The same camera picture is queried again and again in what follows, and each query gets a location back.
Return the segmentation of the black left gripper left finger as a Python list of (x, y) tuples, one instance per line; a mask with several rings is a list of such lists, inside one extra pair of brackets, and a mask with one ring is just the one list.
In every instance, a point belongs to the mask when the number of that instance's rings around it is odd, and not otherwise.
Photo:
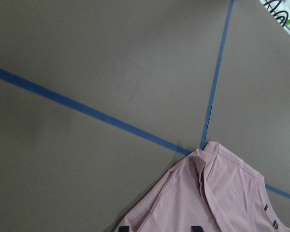
[(130, 231), (130, 227), (129, 226), (120, 226), (118, 228), (118, 232), (129, 232)]

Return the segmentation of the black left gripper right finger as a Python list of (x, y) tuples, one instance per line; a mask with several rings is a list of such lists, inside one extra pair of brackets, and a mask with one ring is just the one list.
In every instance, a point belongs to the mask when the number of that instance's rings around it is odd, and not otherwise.
[(192, 232), (203, 232), (202, 226), (191, 226)]

